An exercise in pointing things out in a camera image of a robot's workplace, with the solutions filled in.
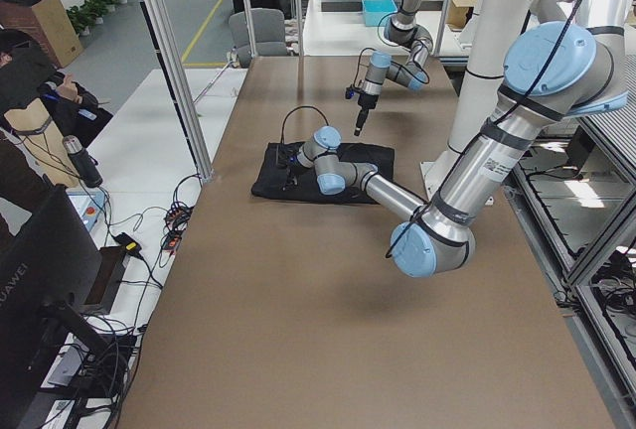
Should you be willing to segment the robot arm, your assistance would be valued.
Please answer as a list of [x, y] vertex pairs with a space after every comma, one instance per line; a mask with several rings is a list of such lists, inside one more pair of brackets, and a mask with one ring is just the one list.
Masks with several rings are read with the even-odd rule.
[[359, 96], [360, 111], [354, 134], [360, 135], [369, 111], [377, 105], [385, 81], [393, 81], [413, 91], [422, 89], [429, 82], [424, 66], [433, 50], [433, 40], [426, 28], [416, 23], [416, 13], [422, 0], [400, 0], [397, 10], [387, 15], [384, 39], [408, 50], [408, 59], [399, 64], [392, 56], [374, 51], [369, 58], [362, 80], [355, 80], [347, 89], [346, 97]]
[[584, 28], [545, 22], [519, 36], [503, 61], [498, 101], [429, 202], [385, 179], [370, 163], [339, 159], [339, 131], [323, 126], [288, 158], [290, 177], [309, 170], [319, 191], [356, 187], [402, 217], [388, 258], [410, 277], [428, 277], [467, 263], [475, 250], [471, 223], [547, 126], [626, 105], [621, 26]]

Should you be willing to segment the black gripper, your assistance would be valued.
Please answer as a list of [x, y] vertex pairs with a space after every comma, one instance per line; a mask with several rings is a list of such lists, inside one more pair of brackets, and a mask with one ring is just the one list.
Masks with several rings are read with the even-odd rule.
[[369, 110], [375, 109], [378, 102], [378, 96], [376, 94], [369, 94], [365, 92], [361, 92], [358, 98], [358, 105], [361, 107], [361, 110], [358, 113], [354, 135], [359, 136], [362, 133], [362, 130], [365, 126], [365, 123], [369, 116]]
[[299, 147], [296, 145], [278, 145], [276, 147], [276, 168], [286, 172], [282, 190], [293, 189], [298, 185], [298, 150]]

